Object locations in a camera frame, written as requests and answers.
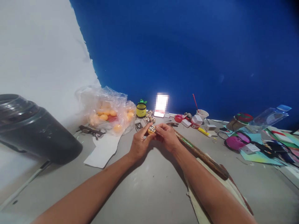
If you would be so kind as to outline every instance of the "blue bottle cap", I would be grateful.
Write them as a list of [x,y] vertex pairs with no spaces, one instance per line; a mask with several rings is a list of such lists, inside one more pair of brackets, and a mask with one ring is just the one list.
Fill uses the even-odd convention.
[[291,107],[289,106],[286,106],[286,105],[279,105],[278,107],[276,107],[277,109],[279,110],[282,110],[282,111],[289,111],[290,109],[292,109]]

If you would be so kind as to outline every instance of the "metal ball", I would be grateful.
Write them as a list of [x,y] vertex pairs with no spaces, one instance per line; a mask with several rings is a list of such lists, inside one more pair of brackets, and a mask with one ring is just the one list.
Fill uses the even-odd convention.
[[155,126],[150,126],[149,127],[149,129],[147,130],[147,132],[148,132],[148,134],[153,134],[153,133],[155,133],[156,132],[156,128],[155,128]]
[[151,116],[154,114],[152,110],[148,110],[147,113],[150,114]]
[[149,121],[155,123],[155,122],[156,122],[156,118],[155,118],[155,117],[151,117],[151,118],[149,119]]
[[150,122],[150,118],[146,117],[144,118],[144,121],[148,124]]

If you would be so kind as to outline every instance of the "blue wall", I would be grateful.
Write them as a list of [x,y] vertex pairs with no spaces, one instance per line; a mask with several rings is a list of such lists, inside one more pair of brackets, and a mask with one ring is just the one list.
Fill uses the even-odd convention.
[[283,1],[71,0],[102,86],[230,120],[286,104],[299,121],[298,20]]

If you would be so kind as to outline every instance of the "forearm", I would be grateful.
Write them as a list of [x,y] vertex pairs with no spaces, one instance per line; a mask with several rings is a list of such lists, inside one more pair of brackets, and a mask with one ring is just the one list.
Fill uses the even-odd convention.
[[214,224],[256,223],[236,198],[183,145],[173,150],[173,155]]
[[135,163],[128,154],[86,180],[40,215],[34,224],[88,223],[122,175]]

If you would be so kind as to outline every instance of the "white wall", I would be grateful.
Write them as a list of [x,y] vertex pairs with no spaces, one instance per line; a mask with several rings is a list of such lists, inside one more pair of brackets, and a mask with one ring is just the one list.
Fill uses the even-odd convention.
[[[1,0],[0,32],[0,94],[34,101],[73,132],[74,92],[98,80],[69,0]],[[43,162],[0,145],[0,204]]]

